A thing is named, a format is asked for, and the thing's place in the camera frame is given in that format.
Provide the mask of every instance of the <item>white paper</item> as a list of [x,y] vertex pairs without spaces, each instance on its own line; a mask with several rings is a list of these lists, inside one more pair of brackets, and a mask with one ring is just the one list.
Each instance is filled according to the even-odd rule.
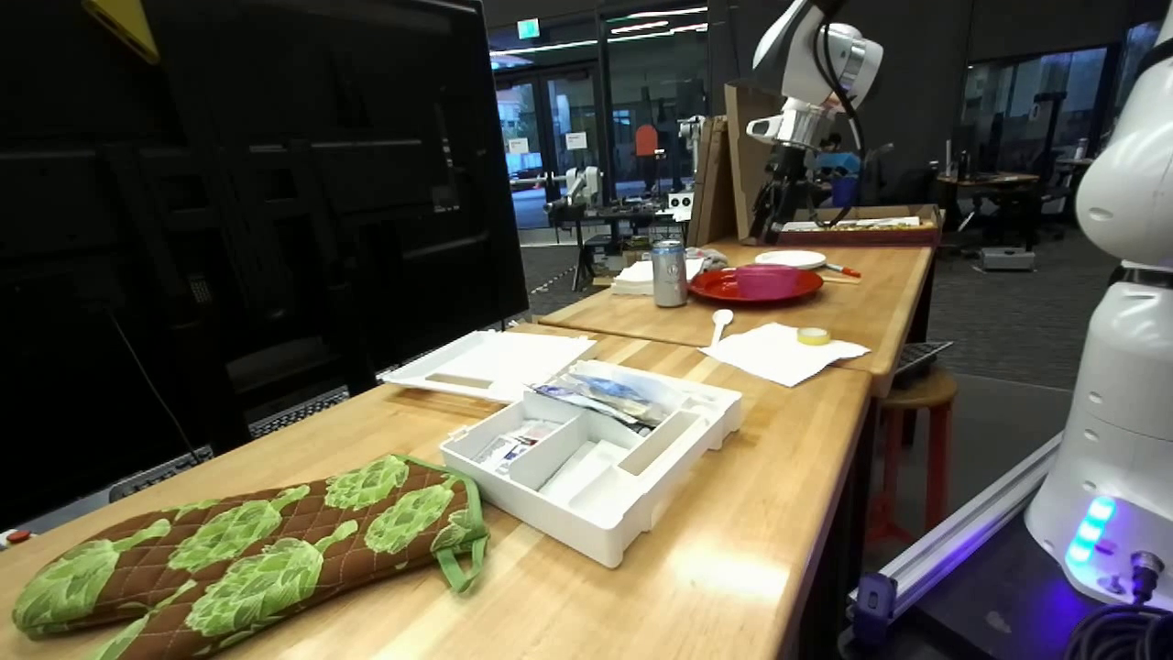
[[566,151],[586,151],[586,131],[568,131]]
[[719,363],[731,363],[754,379],[795,387],[806,379],[823,374],[825,367],[839,360],[859,360],[868,347],[849,340],[802,343],[795,327],[765,323],[747,334],[722,337],[703,352]]
[[550,382],[582,360],[590,343],[586,337],[478,329],[382,371],[377,382],[513,402],[527,384]]
[[506,138],[510,153],[527,153],[527,138]]

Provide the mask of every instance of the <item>white tray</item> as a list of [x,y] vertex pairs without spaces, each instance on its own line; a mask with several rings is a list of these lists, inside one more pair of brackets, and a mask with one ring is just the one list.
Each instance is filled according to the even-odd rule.
[[813,221],[788,221],[782,232],[895,232],[895,226],[924,226],[924,216],[843,216],[837,226],[823,226]]
[[658,527],[686,468],[741,426],[741,393],[593,360],[559,382],[582,374],[654,393],[658,430],[527,393],[440,451],[488,501],[616,568]]
[[586,337],[478,329],[382,371],[377,382],[516,402],[527,384],[550,382],[590,343]]

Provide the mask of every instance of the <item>plastic container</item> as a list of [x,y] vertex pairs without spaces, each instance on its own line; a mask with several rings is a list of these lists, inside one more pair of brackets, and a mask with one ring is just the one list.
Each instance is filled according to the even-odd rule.
[[597,563],[658,527],[688,464],[741,426],[741,393],[582,360],[559,382],[597,379],[654,398],[658,426],[527,393],[444,440],[444,462],[485,497]]

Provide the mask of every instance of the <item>exit sign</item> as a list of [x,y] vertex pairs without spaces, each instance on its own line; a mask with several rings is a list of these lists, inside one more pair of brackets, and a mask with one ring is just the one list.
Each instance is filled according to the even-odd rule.
[[543,22],[539,18],[522,18],[516,22],[516,41],[537,41],[543,38]]

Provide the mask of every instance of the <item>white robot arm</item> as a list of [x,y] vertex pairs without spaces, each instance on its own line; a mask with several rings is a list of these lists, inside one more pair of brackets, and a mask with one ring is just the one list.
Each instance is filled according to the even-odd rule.
[[753,233],[774,242],[776,226],[795,221],[810,202],[806,151],[828,114],[849,114],[868,95],[885,48],[864,41],[854,24],[831,22],[846,0],[792,0],[792,6],[763,34],[754,67],[782,54],[782,114],[754,117],[744,131],[769,143],[765,182],[754,197]]
[[774,117],[747,122],[759,143],[795,151],[813,147],[823,117],[839,114],[843,100],[859,107],[885,62],[885,48],[846,22],[828,22],[843,0],[795,0],[759,41],[754,71],[782,50],[785,107]]

